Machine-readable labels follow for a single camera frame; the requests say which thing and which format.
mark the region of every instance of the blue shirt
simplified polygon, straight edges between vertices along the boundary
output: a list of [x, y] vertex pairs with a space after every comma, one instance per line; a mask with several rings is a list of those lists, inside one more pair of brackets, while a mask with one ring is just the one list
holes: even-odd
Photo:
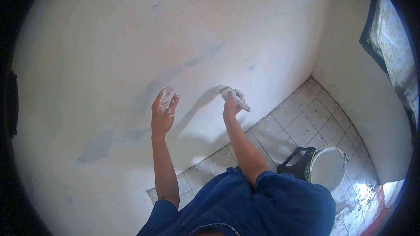
[[228, 168], [180, 211], [158, 200], [137, 235], [189, 236], [215, 228], [227, 236], [328, 236], [335, 215], [336, 203], [321, 185], [267, 170], [254, 189], [241, 170]]

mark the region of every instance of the hand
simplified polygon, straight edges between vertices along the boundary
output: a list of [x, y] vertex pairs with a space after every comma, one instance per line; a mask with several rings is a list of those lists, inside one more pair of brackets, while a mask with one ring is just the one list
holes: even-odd
[[163, 89], [152, 104], [152, 139], [165, 138], [166, 133], [173, 125], [173, 116], [179, 101], [179, 94], [176, 93], [170, 101], [165, 102], [171, 96], [172, 91], [172, 86]]
[[229, 91], [228, 99], [225, 102], [225, 110], [223, 111], [223, 118], [235, 118], [236, 114], [242, 110], [241, 107], [236, 106], [234, 95]]

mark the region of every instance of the paint bucket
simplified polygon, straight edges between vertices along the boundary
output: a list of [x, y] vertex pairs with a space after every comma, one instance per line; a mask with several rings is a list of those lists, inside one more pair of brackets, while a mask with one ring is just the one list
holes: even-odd
[[324, 145], [317, 149], [305, 169], [307, 181], [334, 191], [346, 174], [349, 159], [336, 147]]

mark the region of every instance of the patterned fabric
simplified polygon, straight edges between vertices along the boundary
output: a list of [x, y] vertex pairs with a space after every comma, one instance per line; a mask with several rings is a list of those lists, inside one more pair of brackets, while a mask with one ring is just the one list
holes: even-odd
[[405, 108], [418, 122], [419, 97], [414, 57], [402, 21], [391, 0], [377, 0], [371, 43], [384, 59], [391, 83]]

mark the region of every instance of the shirt sleeve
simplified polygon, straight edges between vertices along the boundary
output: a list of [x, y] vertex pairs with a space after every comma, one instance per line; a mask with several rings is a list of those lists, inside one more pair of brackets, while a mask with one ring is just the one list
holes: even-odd
[[179, 217], [175, 205], [167, 200], [158, 200], [150, 214], [149, 220], [137, 236], [157, 235], [172, 225]]

